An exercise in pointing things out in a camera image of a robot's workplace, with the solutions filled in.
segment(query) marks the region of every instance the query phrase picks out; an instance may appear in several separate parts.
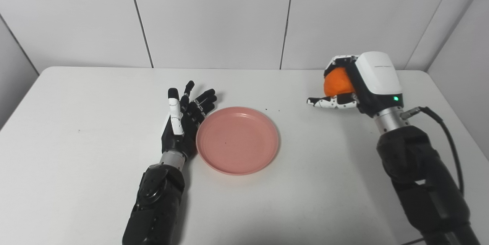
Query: pink plate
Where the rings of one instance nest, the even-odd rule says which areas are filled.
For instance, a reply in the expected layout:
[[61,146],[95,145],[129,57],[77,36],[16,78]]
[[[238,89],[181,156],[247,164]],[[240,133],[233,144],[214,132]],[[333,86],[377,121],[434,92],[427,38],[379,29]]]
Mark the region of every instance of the pink plate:
[[215,170],[247,175],[274,159],[278,133],[264,114],[247,107],[228,107],[204,120],[197,132],[197,149]]

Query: white finger segment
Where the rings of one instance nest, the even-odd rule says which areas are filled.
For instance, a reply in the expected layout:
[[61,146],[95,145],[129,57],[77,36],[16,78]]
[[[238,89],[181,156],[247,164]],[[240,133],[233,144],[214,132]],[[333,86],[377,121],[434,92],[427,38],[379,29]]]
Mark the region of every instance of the white finger segment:
[[173,134],[183,135],[182,128],[182,113],[180,112],[180,101],[175,98],[169,98],[168,104],[170,104],[170,117],[172,122]]

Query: wall seam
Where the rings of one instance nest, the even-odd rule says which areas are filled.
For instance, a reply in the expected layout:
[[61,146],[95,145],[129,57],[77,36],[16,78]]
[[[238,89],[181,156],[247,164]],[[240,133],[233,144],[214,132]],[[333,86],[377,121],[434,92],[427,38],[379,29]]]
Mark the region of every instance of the wall seam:
[[32,61],[30,60],[28,54],[25,52],[24,48],[21,46],[21,44],[19,43],[19,40],[16,38],[16,36],[14,35],[14,33],[12,32],[12,29],[10,29],[10,27],[8,27],[8,24],[7,22],[5,21],[5,19],[3,18],[2,14],[0,14],[0,20],[3,22],[3,24],[5,24],[5,26],[7,27],[7,30],[9,31],[10,35],[12,36],[12,38],[14,38],[14,41],[17,43],[17,45],[19,46],[19,48],[21,49],[22,53],[24,54],[24,56],[26,56],[26,59],[28,59],[28,62],[29,64],[32,66],[32,69],[34,69],[35,73],[37,74],[37,76],[39,76],[39,71],[37,71],[37,68],[34,66],[34,64],[32,63]]
[[141,14],[139,13],[138,2],[136,0],[133,1],[134,1],[134,7],[136,7],[136,13],[138,14],[139,25],[141,26],[141,32],[143,33],[144,44],[146,45],[146,51],[148,52],[148,58],[150,59],[151,68],[154,68],[152,58],[151,58],[150,48],[148,46],[148,40],[146,39],[146,33],[143,27],[143,21],[141,20]]
[[431,21],[433,20],[433,18],[435,17],[436,15],[436,12],[438,12],[438,8],[440,8],[440,5],[442,4],[443,0],[440,0],[438,5],[436,6],[436,9],[435,9],[435,12],[433,12],[433,15],[431,15],[431,18],[429,19],[429,22],[428,24],[426,25],[426,27],[424,28],[424,31],[423,31],[423,34],[421,34],[421,36],[419,37],[419,40],[418,42],[416,43],[416,46],[414,46],[414,49],[413,51],[411,52],[411,55],[409,55],[409,59],[407,59],[407,62],[406,64],[404,65],[404,67],[402,68],[403,70],[406,69],[407,65],[409,64],[409,62],[411,61],[411,58],[413,57],[414,55],[414,52],[416,51],[416,48],[418,48],[418,45],[419,43],[421,43],[421,40],[423,39],[423,36],[424,34],[426,34],[426,30],[428,30],[428,27],[429,25],[431,24]]
[[285,38],[287,37],[287,29],[288,29],[288,16],[290,15],[290,3],[292,0],[288,0],[288,8],[287,8],[287,20],[285,22],[285,32],[283,34],[283,45],[282,45],[282,55],[280,56],[280,66],[279,69],[282,69],[282,61],[283,61],[283,51],[285,50]]

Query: silver cylindrical joint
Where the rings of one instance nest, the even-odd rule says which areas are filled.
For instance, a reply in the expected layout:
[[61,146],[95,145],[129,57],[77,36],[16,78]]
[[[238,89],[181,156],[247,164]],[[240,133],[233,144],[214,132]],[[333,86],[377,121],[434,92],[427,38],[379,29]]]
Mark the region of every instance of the silver cylindrical joint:
[[378,112],[374,115],[375,123],[381,133],[386,133],[396,128],[402,128],[409,125],[409,121],[401,118],[400,114],[403,112],[400,106],[390,107]]
[[165,165],[172,165],[173,167],[181,171],[183,165],[185,164],[185,156],[183,156],[183,154],[179,153],[178,151],[171,151],[171,150],[165,151],[162,154],[159,163]]

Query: white robotic hand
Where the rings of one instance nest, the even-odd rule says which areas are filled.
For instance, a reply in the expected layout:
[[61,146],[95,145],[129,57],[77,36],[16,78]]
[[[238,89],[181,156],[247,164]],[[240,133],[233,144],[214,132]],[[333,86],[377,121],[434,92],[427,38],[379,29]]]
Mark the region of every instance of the white robotic hand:
[[372,118],[384,109],[403,107],[402,88],[386,53],[335,56],[323,77],[326,97],[310,97],[308,104],[327,109],[358,107]]
[[325,109],[351,109],[352,107],[356,107],[356,101],[353,98],[354,93],[351,94],[350,99],[347,102],[338,102],[338,96],[333,97],[308,97],[307,103],[316,106],[323,107]]
[[[356,55],[338,55],[335,56],[331,59],[329,62],[328,66],[324,70],[324,78],[325,82],[326,77],[328,74],[333,71],[333,69],[336,69],[337,66],[337,60],[349,58],[349,57],[356,57]],[[336,95],[332,96],[326,96],[326,97],[309,97],[307,99],[307,103],[316,106],[316,107],[322,107],[325,109],[351,109],[352,107],[356,107],[356,104],[358,102],[358,99],[356,98],[355,93],[352,91],[352,89],[344,89],[344,93],[339,93]]]

